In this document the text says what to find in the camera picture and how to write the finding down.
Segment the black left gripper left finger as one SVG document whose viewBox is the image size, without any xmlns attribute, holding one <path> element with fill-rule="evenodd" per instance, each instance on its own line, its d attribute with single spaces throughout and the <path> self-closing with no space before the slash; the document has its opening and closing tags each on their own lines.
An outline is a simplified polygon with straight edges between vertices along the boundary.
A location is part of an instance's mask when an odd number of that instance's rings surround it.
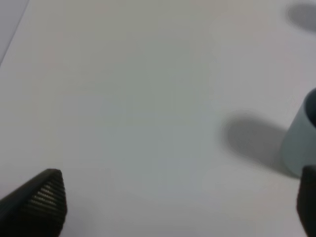
<svg viewBox="0 0 316 237">
<path fill-rule="evenodd" d="M 0 200 L 0 235 L 58 237 L 67 211 L 62 172 L 46 169 Z"/>
</svg>

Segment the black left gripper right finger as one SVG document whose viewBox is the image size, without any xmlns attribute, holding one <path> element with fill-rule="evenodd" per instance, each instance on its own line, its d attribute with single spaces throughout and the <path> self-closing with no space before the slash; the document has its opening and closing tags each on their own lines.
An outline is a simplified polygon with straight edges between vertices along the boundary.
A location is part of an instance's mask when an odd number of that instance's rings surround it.
<svg viewBox="0 0 316 237">
<path fill-rule="evenodd" d="M 302 170 L 297 196 L 297 212 L 308 237 L 316 236 L 316 166 Z"/>
</svg>

